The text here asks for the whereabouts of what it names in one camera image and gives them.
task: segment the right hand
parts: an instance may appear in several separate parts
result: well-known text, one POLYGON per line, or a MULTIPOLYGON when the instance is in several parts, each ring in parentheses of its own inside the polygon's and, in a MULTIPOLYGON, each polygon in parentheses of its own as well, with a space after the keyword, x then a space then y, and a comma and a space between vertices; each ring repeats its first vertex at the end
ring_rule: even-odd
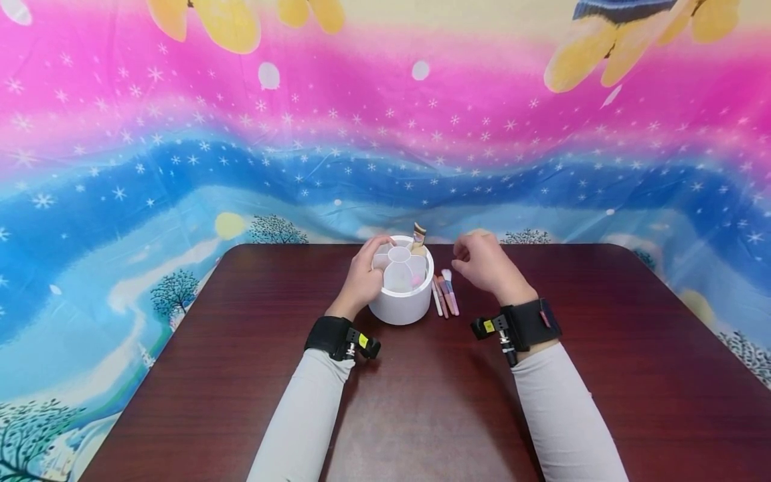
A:
POLYGON ((501 306, 538 299, 536 291, 503 252, 495 234, 484 229, 463 234, 455 241, 453 253, 453 268, 472 285, 495 295, 501 306))

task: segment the yellow circle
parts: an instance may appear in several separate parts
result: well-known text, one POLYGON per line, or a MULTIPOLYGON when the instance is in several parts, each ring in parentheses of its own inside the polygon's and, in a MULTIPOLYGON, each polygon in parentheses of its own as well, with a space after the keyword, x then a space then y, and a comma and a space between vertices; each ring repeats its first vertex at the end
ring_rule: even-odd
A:
POLYGON ((692 289, 686 289, 680 293, 680 301, 687 306, 696 317, 702 320, 702 323, 709 328, 715 326, 715 313, 709 306, 709 302, 701 293, 692 289))
POLYGON ((214 221, 214 230, 224 240, 233 239, 244 232, 244 219, 235 213, 220 213, 214 221))

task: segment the left hand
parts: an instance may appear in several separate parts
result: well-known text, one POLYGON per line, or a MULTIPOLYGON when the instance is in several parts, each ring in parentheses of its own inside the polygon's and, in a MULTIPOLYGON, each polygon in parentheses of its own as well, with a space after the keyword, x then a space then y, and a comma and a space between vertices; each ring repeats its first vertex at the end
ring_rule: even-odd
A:
POLYGON ((359 311, 377 297, 383 287, 383 272, 372 268, 372 259, 378 248, 386 243, 396 244, 390 236, 385 235, 375 236, 364 243, 351 260, 345 284, 325 315, 353 321, 359 311))

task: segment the black wrist strap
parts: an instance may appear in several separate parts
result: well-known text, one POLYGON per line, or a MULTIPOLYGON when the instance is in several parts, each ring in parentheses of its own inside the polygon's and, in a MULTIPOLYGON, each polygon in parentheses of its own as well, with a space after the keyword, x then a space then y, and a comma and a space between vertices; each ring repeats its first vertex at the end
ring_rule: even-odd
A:
POLYGON ((337 316, 322 316, 311 328, 305 348, 319 349, 329 354, 329 358, 341 362, 353 359, 358 350, 365 358, 374 359, 380 351, 380 342, 364 336, 353 328, 353 323, 337 316))
POLYGON ((543 298, 523 305, 504 306, 495 318, 474 320, 471 330, 479 340, 497 333, 501 343, 506 345, 504 353, 511 355, 511 359, 511 351, 529 352, 533 345, 562 336, 562 329, 543 298))
POLYGON ((509 325, 511 343, 518 352, 529 352, 533 345, 562 336, 562 329, 543 298, 523 305, 504 306, 500 314, 509 325))

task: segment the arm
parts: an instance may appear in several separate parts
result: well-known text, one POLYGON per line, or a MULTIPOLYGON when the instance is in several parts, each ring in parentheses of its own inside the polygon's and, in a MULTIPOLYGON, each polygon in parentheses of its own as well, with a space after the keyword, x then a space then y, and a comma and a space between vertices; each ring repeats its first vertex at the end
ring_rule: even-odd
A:
POLYGON ((511 369, 544 478, 550 482, 628 480, 605 421, 565 348, 532 347, 511 369))
MULTIPOLYGON (((372 257, 387 236, 367 241, 351 261, 348 277, 325 316, 353 320, 380 293, 382 271, 372 257)), ((318 480, 335 428, 342 387, 354 361, 337 362, 329 353, 308 349, 292 375, 268 425, 247 482, 318 480)))
MULTIPOLYGON (((495 236, 472 231, 455 244, 453 267, 501 306, 538 299, 495 236)), ((517 353, 511 369, 544 477, 549 482, 623 482, 618 451, 581 376, 558 340, 517 353)))
POLYGON ((273 414, 247 482, 318 480, 353 360, 309 349, 273 414))

